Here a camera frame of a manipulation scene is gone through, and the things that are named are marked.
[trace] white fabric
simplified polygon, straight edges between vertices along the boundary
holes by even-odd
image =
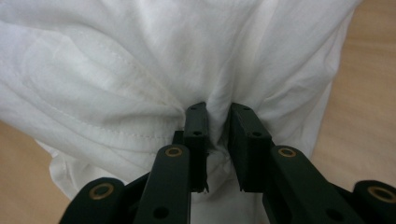
[[[191,223],[263,223],[221,139],[231,102],[277,145],[309,156],[359,0],[0,2],[0,119],[51,153],[70,198],[89,181],[131,182],[207,103],[210,193]]]

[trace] wooden surface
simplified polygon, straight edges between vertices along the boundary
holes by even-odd
[[[312,161],[349,190],[364,179],[396,187],[396,1],[356,11]]]
[[[356,11],[313,163],[352,189],[377,179],[396,186],[396,1]],[[0,123],[0,223],[56,223],[68,200],[52,184],[50,155]]]

